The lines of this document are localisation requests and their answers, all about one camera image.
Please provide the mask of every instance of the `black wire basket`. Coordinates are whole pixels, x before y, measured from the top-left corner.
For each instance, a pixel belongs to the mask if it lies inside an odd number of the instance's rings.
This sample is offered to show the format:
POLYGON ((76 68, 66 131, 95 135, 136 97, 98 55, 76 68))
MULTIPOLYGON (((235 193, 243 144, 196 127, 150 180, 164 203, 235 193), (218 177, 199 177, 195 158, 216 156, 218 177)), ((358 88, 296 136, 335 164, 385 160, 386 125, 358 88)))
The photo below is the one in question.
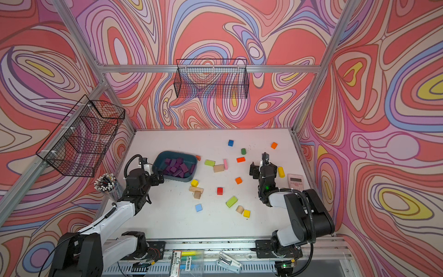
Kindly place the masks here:
POLYGON ((177 98, 248 98, 246 59, 177 59, 177 98))
POLYGON ((89 100, 47 154, 36 154, 64 176, 94 177, 124 117, 119 106, 89 100))

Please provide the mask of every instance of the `green block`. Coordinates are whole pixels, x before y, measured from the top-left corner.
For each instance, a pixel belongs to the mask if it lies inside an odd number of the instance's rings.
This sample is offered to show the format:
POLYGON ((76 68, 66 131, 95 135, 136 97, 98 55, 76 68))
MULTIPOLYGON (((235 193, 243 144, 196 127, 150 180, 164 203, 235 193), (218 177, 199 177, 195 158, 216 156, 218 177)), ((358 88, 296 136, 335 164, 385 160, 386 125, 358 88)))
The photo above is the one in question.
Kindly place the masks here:
POLYGON ((205 165, 214 166, 215 162, 213 160, 205 160, 205 165))
POLYGON ((228 206, 228 208, 230 208, 230 207, 232 207, 232 205, 234 205, 235 203, 237 203, 237 201, 238 201, 237 197, 233 196, 233 197, 231 197, 231 199, 229 199, 229 200, 226 202, 226 206, 228 206))

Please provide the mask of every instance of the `colorful patterned wall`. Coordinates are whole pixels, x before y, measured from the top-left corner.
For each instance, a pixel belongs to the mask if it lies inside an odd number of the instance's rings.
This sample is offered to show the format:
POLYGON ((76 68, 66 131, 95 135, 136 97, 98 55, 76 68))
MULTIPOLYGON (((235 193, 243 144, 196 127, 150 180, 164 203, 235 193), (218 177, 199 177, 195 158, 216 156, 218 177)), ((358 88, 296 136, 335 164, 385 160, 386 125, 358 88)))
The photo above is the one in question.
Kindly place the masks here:
MULTIPOLYGON (((103 64, 246 58, 254 65, 319 64, 340 1, 74 2, 71 11, 103 64)), ((107 78, 137 129, 292 127, 313 75, 250 74, 245 99, 176 99, 174 74, 107 78)))
POLYGON ((443 3, 363 0, 298 127, 364 276, 443 275, 443 3))
POLYGON ((343 5, 338 0, 70 3, 103 64, 175 64, 184 57, 245 57, 257 65, 309 57, 308 64, 319 64, 343 5))
MULTIPOLYGON (((0 3, 0 198, 77 100, 97 84, 48 2, 0 3)), ((122 125, 97 174, 116 170, 129 137, 122 125)), ((50 167, 39 177, 0 228, 1 277, 37 276, 58 238, 92 221, 102 196, 88 186, 91 181, 61 176, 50 167)))
POLYGON ((97 83, 52 10, 46 1, 0 4, 0 197, 97 83))
POLYGON ((177 98, 174 74, 110 73, 136 129, 291 127, 313 74, 265 73, 248 99, 177 98))

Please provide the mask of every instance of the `teal plastic tray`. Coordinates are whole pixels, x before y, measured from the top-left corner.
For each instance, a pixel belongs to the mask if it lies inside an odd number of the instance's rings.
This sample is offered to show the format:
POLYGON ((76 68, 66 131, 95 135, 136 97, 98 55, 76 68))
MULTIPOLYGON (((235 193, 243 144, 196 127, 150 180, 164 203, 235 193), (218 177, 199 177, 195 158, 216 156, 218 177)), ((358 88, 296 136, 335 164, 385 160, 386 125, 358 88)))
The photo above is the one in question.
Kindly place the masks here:
POLYGON ((165 163, 165 160, 167 158, 177 159, 180 157, 183 158, 183 163, 189 169, 191 168, 191 166, 193 164, 195 164, 194 172, 192 172, 192 174, 190 176, 187 176, 189 173, 186 173, 184 178, 174 177, 174 176, 169 176, 169 175, 164 175, 164 178, 176 180, 176 181, 180 181, 180 182, 190 182, 194 177, 195 171, 197 170, 197 158, 194 155, 179 153, 179 152, 174 152, 174 151, 163 151, 155 159, 154 166, 156 168, 159 168, 160 170, 164 170, 167 167, 167 164, 165 163))

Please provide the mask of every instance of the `light blue block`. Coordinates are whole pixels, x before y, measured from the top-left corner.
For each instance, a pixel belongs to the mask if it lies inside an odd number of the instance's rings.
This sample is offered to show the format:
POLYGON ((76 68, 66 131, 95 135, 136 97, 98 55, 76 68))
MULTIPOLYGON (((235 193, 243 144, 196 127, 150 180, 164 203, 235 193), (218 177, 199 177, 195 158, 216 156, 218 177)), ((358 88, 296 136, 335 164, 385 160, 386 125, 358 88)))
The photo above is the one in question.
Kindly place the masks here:
POLYGON ((196 210, 197 212, 202 211, 202 210, 203 210, 202 205, 201 205, 201 204, 197 204, 197 205, 195 205, 195 210, 196 210))

